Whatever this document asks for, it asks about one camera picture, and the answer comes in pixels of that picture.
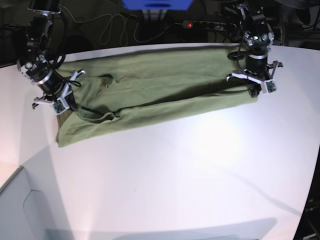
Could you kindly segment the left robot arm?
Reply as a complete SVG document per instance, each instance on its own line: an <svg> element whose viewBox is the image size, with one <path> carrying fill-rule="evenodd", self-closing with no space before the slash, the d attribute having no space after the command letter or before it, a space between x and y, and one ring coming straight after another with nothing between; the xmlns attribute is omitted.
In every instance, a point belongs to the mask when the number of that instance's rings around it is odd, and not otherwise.
<svg viewBox="0 0 320 240"><path fill-rule="evenodd" d="M276 69L284 66L278 60L268 63L275 40L274 32L258 0L242 0L234 8L240 17L242 37L238 49L227 55L229 60L236 63L237 69L227 75L226 79L244 80L252 98L258 97L260 93L271 94L277 90Z"/></svg>

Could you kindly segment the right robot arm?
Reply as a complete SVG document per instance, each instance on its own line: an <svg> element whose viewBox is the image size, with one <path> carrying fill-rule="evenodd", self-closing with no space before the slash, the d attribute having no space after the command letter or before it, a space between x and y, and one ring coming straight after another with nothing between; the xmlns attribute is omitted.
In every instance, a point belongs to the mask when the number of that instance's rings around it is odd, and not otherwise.
<svg viewBox="0 0 320 240"><path fill-rule="evenodd" d="M73 71L69 77L63 77L58 73L66 58L62 48L68 30L62 5L58 0L32 0L28 9L33 11L35 16L26 27L26 54L17 60L17 70L42 91L42 96L33 100L32 108L48 105L57 116L68 110L75 112L78 106L72 87L82 86L76 79L85 71ZM49 45L55 15L62 18L64 30L57 52L51 54Z"/></svg>

